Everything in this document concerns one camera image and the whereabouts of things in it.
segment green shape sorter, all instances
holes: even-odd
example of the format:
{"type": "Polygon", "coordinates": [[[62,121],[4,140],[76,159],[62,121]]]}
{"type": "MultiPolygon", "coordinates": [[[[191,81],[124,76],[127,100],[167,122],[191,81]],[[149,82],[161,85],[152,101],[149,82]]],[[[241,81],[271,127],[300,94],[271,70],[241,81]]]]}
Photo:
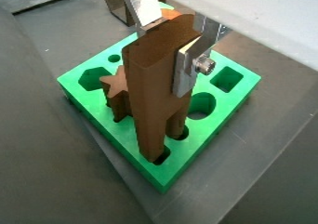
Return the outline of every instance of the green shape sorter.
{"type": "Polygon", "coordinates": [[[139,153],[132,118],[125,117],[119,123],[113,122],[112,110],[105,106],[99,84],[99,77],[115,74],[117,66],[123,64],[121,48],[135,39],[136,34],[132,34],[84,61],[57,80],[66,97],[103,136],[157,191],[165,192],[248,97],[260,77],[221,54],[211,52],[216,67],[208,76],[201,74],[197,76],[185,118],[188,135],[183,140],[165,137],[169,156],[160,165],[155,165],[139,153]]]}

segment silver bolt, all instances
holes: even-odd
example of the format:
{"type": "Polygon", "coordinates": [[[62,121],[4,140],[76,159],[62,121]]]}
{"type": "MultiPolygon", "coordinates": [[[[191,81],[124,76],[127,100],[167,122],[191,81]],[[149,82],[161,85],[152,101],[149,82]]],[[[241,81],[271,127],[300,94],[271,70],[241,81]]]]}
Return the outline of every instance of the silver bolt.
{"type": "Polygon", "coordinates": [[[211,58],[208,58],[204,54],[201,54],[193,60],[195,71],[200,72],[203,75],[208,75],[213,71],[215,64],[216,62],[211,58]]]}

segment metal bracket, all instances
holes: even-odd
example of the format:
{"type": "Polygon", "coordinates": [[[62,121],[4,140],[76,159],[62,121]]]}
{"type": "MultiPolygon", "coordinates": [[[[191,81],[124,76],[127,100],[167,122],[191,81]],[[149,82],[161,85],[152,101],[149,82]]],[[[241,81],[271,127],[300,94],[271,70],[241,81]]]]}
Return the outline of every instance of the metal bracket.
{"type": "Polygon", "coordinates": [[[196,13],[193,29],[203,34],[179,50],[176,55],[172,93],[177,98],[195,86],[197,72],[208,75],[215,67],[209,52],[211,46],[217,42],[220,24],[196,13]]]}
{"type": "Polygon", "coordinates": [[[160,24],[164,19],[157,0],[124,0],[127,7],[132,13],[136,23],[136,31],[139,35],[160,24]]]}

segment brown star-shaped block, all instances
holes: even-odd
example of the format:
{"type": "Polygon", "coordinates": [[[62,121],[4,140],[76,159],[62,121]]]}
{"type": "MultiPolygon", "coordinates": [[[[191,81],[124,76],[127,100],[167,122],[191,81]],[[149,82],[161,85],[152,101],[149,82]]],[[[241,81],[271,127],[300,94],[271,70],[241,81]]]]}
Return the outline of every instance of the brown star-shaped block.
{"type": "Polygon", "coordinates": [[[99,78],[101,83],[107,105],[112,108],[115,122],[120,122],[127,115],[132,115],[129,94],[124,73],[124,66],[120,65],[115,75],[99,78]]]}

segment shape sorter hole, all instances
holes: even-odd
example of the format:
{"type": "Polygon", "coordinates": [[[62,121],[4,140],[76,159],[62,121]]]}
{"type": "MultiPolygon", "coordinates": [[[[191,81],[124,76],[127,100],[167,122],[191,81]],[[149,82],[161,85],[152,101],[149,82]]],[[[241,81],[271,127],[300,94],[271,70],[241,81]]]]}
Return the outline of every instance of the shape sorter hole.
{"type": "Polygon", "coordinates": [[[183,135],[177,138],[175,138],[175,140],[184,140],[188,137],[188,128],[184,125],[184,131],[183,131],[183,135]]]}
{"type": "Polygon", "coordinates": [[[236,72],[229,67],[224,67],[211,79],[209,83],[224,93],[228,93],[236,86],[241,78],[243,75],[239,72],[236,72]]]}
{"type": "Polygon", "coordinates": [[[171,150],[167,146],[164,146],[164,152],[163,154],[157,157],[157,159],[152,162],[155,165],[161,165],[163,162],[167,160],[168,156],[171,154],[171,150]]]}
{"type": "Polygon", "coordinates": [[[111,63],[117,63],[120,61],[120,56],[119,55],[112,55],[108,57],[108,61],[111,63]]]}
{"type": "Polygon", "coordinates": [[[201,120],[215,110],[216,100],[208,93],[199,93],[192,96],[187,117],[192,120],[201,120]]]}
{"type": "Polygon", "coordinates": [[[111,75],[111,73],[103,68],[97,67],[95,69],[85,70],[80,79],[78,84],[87,91],[93,91],[101,88],[101,83],[99,77],[111,75]]]}

